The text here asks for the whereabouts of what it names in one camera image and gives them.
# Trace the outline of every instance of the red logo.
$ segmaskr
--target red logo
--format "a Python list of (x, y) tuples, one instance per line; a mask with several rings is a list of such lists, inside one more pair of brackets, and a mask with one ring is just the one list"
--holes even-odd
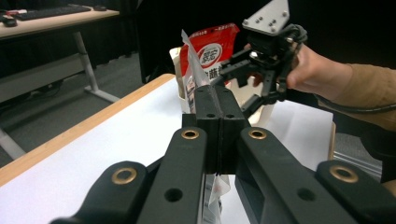
[(203, 68), (210, 67), (216, 63), (222, 52), (222, 47), (220, 44), (213, 43), (208, 44), (201, 48), (198, 52), (198, 58)]

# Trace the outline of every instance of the desk leg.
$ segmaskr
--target desk leg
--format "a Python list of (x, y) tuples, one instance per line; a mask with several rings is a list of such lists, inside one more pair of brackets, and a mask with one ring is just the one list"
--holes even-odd
[(18, 157), (26, 154), (20, 146), (0, 128), (0, 146), (4, 151), (13, 159), (16, 160)]
[(88, 56), (88, 52), (87, 52), (87, 50), (85, 50), (85, 46), (84, 46), (84, 42), (81, 37), (81, 33), (80, 32), (74, 33), (74, 38), (77, 43), (81, 63), (84, 66), (85, 75), (87, 76), (88, 81), (90, 82), (90, 86), (86, 87), (85, 91), (88, 91), (100, 98), (108, 100), (111, 103), (118, 101), (120, 98), (110, 95), (107, 92), (99, 90), (98, 84), (96, 83), (95, 75), (92, 70), (91, 61)]

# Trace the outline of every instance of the robotic hand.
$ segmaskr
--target robotic hand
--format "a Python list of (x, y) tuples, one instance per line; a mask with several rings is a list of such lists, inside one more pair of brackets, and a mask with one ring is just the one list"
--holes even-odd
[(246, 118), (261, 105), (274, 104), (286, 99), (286, 77), (295, 55), (307, 40), (306, 30), (289, 24), (287, 0), (274, 0), (243, 21), (249, 30), (250, 49), (241, 50), (222, 63), (220, 76), (214, 84), (236, 78), (238, 86), (248, 84), (248, 76), (257, 75), (263, 82), (262, 96), (253, 95), (243, 106)]

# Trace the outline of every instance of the white table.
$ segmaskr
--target white table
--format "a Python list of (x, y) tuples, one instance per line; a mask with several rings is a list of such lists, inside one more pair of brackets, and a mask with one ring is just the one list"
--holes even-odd
[[(177, 96), (173, 76), (161, 76), (0, 169), (0, 223), (49, 223), (71, 217), (110, 165), (138, 161), (147, 166), (156, 161), (181, 127)], [(311, 169), (328, 159), (331, 113), (276, 103), (265, 128)], [(222, 204), (223, 223), (247, 223), (233, 182)]]

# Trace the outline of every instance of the snack bag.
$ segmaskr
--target snack bag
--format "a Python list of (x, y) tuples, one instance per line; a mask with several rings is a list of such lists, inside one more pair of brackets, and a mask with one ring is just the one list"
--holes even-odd
[(183, 36), (185, 33), (182, 32), (185, 45), (179, 52), (179, 75), (182, 79), (183, 91), (179, 91), (179, 96), (190, 109), (190, 111), (183, 109), (183, 112), (194, 113), (193, 92), (195, 88), (205, 84), (207, 79), (210, 82), (219, 75), (221, 62), (233, 55), (233, 45), (238, 32), (239, 28), (234, 23), (197, 31), (187, 40), (186, 36)]

